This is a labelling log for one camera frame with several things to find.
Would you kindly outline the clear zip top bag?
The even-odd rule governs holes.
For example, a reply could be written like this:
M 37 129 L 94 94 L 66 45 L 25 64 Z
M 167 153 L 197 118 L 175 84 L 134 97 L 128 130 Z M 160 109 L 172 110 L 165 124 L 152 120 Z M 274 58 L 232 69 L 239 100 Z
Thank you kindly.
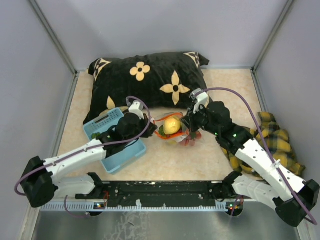
M 199 130 L 191 132 L 182 123 L 183 116 L 182 112 L 169 112 L 156 119 L 152 118 L 152 123 L 157 126 L 157 130 L 154 133 L 168 144 L 193 147 L 203 136 Z

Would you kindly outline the black flower pattern pillow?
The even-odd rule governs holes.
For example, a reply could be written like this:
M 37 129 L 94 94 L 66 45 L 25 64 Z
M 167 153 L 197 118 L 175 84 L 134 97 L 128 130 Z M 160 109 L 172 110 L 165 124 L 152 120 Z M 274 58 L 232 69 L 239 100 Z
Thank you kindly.
M 128 96 L 139 98 L 149 108 L 187 109 L 192 103 L 191 92 L 207 88 L 201 67 L 209 63 L 196 51 L 98 58 L 88 67 L 93 86 L 83 122 L 114 108 L 126 110 Z

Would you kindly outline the purple grape bunch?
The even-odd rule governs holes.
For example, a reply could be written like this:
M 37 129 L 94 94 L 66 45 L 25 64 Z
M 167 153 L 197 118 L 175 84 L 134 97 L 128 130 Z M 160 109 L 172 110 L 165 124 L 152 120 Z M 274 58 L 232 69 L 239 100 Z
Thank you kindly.
M 181 146 L 190 146 L 193 147 L 196 144 L 197 140 L 202 138 L 202 134 L 199 131 L 191 132 L 184 140 L 182 140 L 179 144 Z

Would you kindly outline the yellow star fruit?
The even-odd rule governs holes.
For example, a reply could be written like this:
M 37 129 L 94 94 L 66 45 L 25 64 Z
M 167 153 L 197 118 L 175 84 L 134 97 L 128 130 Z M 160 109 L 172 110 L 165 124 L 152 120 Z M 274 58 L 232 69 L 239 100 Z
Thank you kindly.
M 176 140 L 174 140 L 174 139 L 169 139 L 169 140 L 167 141 L 167 143 L 168 143 L 169 145 L 177 145 L 177 144 L 178 144 L 178 142 L 177 142 Z

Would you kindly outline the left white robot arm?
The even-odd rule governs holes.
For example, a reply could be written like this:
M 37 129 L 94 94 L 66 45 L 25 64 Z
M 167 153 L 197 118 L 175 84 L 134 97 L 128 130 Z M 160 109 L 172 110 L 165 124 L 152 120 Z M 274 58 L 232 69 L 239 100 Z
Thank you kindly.
M 149 138 L 156 130 L 157 126 L 146 115 L 139 118 L 135 113 L 127 113 L 116 125 L 94 133 L 91 141 L 78 149 L 45 160 L 39 156 L 30 159 L 16 184 L 23 192 L 16 193 L 27 197 L 32 208 L 42 207 L 62 192 L 65 175 L 126 152 L 132 142 Z

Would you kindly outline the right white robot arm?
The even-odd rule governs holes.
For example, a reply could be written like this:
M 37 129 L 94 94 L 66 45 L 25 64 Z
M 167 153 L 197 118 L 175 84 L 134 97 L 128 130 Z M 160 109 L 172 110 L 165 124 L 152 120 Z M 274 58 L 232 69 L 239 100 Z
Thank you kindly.
M 221 101 L 207 107 L 196 103 L 182 118 L 191 132 L 199 129 L 215 136 L 218 144 L 245 162 L 266 182 L 249 179 L 241 173 L 232 173 L 223 192 L 229 198 L 242 195 L 271 209 L 289 226 L 298 227 L 307 213 L 317 204 L 319 184 L 304 180 L 270 157 L 256 139 L 242 126 L 233 123 L 230 111 Z

